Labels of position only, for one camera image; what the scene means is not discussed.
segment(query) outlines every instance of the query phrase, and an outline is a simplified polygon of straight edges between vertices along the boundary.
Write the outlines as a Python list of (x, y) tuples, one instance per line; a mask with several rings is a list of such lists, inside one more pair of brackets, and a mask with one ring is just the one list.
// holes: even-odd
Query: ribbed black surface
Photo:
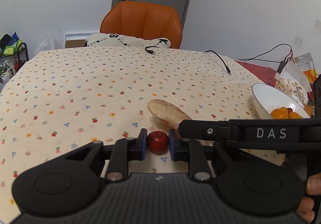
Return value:
[(86, 209), (56, 219), (23, 214), (13, 224), (304, 224), (294, 212), (258, 218), (237, 212), (210, 185), (186, 174), (132, 174), (110, 184)]

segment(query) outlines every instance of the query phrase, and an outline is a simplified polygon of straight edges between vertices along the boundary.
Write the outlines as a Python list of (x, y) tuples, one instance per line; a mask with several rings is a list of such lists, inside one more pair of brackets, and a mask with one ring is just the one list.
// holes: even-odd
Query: beige root vegetable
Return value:
[[(179, 109), (176, 105), (171, 104), (161, 99), (153, 99), (147, 103), (147, 109), (156, 118), (168, 124), (172, 129), (178, 131), (179, 124), (182, 120), (192, 120), (186, 113)], [(198, 140), (202, 145), (207, 145), (208, 142)]]

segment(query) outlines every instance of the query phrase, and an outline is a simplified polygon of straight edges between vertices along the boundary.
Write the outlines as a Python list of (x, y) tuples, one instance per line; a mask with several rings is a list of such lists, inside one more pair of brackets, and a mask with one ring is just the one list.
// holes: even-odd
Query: red fruit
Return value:
[(167, 151), (169, 139), (162, 131), (151, 132), (147, 137), (148, 149), (155, 154), (162, 154)]

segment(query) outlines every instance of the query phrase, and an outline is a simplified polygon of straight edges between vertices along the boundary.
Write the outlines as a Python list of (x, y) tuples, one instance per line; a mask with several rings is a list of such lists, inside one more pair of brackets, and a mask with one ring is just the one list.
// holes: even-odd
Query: white pillow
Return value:
[(167, 38), (145, 40), (134, 36), (118, 34), (94, 33), (87, 37), (85, 46), (158, 46), (170, 48), (171, 42)]

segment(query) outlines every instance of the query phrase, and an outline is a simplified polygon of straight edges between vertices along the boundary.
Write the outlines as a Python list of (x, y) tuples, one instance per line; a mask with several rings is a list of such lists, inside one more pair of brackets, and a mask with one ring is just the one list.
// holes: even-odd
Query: white bowl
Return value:
[(274, 87), (263, 83), (255, 83), (252, 85), (252, 94), (254, 107), (260, 119), (273, 119), (270, 113), (282, 106), (292, 108), (303, 118), (310, 118), (292, 98)]

